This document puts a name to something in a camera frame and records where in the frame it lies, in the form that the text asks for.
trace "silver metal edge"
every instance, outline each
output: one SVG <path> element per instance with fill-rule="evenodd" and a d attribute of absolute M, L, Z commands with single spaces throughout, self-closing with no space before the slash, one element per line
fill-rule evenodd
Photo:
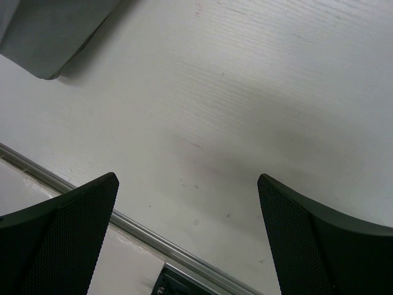
<path fill-rule="evenodd" d="M 76 188 L 71 183 L 58 177 L 44 167 L 34 163 L 30 159 L 2 143 L 0 143 L 0 159 L 10 163 L 27 175 L 30 175 L 36 181 L 61 194 L 65 194 Z M 114 210 L 112 213 L 111 223 L 168 257 L 168 261 L 172 261 L 172 263 L 166 263 L 168 267 L 171 267 L 173 270 L 183 273 L 184 275 L 187 274 L 189 278 L 197 283 L 199 282 L 198 284 L 201 286 L 209 286 L 209 289 L 213 292 L 216 292 L 215 290 L 217 290 L 217 288 L 214 288 L 213 285 L 217 285 L 220 289 L 234 295 L 263 295 L 244 283 L 241 283 L 237 279 L 223 273 L 221 270 L 202 261 L 200 258 L 197 258 L 175 244 L 167 241 L 163 237 L 145 228 L 124 214 L 121 214 L 117 210 Z M 198 277 L 208 281 L 209 284 L 198 280 Z"/>

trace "dark object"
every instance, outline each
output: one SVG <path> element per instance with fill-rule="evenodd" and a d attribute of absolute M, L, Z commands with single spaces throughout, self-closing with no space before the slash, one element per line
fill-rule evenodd
<path fill-rule="evenodd" d="M 118 188 L 109 173 L 1 217 L 0 294 L 86 294 Z"/>
<path fill-rule="evenodd" d="M 155 286 L 152 295 L 212 295 L 211 293 L 200 288 L 182 275 L 173 272 L 166 267 L 163 268 Z"/>
<path fill-rule="evenodd" d="M 0 54 L 43 79 L 56 78 L 120 0 L 2 0 Z"/>
<path fill-rule="evenodd" d="M 283 295 L 393 294 L 393 229 L 333 210 L 268 175 L 258 191 Z"/>

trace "white floor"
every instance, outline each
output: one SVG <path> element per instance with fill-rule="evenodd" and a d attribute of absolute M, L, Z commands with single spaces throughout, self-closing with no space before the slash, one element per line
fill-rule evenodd
<path fill-rule="evenodd" d="M 279 294 L 256 181 L 268 173 L 393 226 L 389 1 L 126 1 L 55 81 L 0 58 L 0 142 Z"/>
<path fill-rule="evenodd" d="M 57 194 L 0 161 L 0 216 L 43 202 Z M 164 260 L 137 240 L 109 227 L 88 295 L 151 295 Z"/>

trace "gray fabric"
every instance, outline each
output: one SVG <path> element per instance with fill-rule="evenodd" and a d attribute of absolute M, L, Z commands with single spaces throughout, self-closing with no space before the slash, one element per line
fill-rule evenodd
<path fill-rule="evenodd" d="M 120 0 L 0 0 L 0 53 L 52 79 Z"/>

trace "textured gripper pad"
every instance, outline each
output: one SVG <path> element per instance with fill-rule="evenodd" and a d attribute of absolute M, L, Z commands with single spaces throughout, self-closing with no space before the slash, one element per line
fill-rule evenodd
<path fill-rule="evenodd" d="M 118 187 L 113 176 L 57 209 L 19 294 L 87 293 Z"/>
<path fill-rule="evenodd" d="M 258 180 L 263 220 L 283 295 L 335 294 L 309 213 L 269 182 Z"/>

